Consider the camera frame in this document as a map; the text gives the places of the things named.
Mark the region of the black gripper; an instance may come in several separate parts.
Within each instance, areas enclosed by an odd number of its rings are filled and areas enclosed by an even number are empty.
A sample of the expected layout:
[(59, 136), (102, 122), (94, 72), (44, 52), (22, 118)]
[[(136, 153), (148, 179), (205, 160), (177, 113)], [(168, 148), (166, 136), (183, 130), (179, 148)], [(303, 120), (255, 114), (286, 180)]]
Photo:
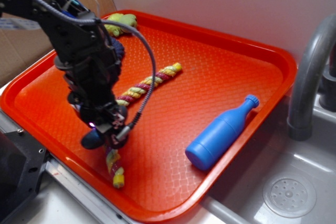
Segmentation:
[(123, 106), (116, 103), (107, 103), (105, 106), (93, 107), (85, 104), (79, 94), (71, 91), (68, 95), (68, 102), (73, 107), (77, 117), (86, 124), (90, 130), (96, 129), (99, 132), (103, 145), (111, 144), (112, 147), (120, 149), (125, 146), (128, 136), (120, 139), (117, 136), (125, 127), (125, 120), (128, 112)]

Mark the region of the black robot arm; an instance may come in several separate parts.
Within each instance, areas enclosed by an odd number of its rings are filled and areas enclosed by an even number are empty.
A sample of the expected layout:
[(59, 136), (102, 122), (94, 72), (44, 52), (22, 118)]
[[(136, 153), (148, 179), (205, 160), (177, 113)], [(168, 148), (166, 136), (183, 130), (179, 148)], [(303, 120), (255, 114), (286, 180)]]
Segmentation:
[(121, 73), (121, 58), (104, 25), (84, 7), (66, 0), (1, 0), (1, 12), (36, 22), (56, 51), (54, 64), (64, 72), (70, 89), (68, 103), (90, 127), (81, 145), (122, 148), (127, 109), (118, 105), (112, 87)]

